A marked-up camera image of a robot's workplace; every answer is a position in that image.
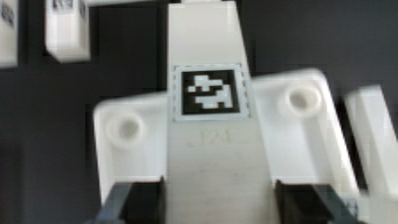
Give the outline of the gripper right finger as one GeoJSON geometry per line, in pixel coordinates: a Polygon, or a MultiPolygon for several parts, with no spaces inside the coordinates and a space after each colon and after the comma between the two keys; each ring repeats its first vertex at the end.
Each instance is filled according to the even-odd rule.
{"type": "Polygon", "coordinates": [[[361,224],[329,184],[276,182],[281,224],[361,224]]]}

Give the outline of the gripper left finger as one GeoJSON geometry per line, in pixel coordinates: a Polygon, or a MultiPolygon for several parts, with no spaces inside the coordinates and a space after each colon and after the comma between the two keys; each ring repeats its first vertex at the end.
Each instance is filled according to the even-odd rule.
{"type": "Polygon", "coordinates": [[[116,183],[87,224],[166,224],[166,181],[116,183]]]}

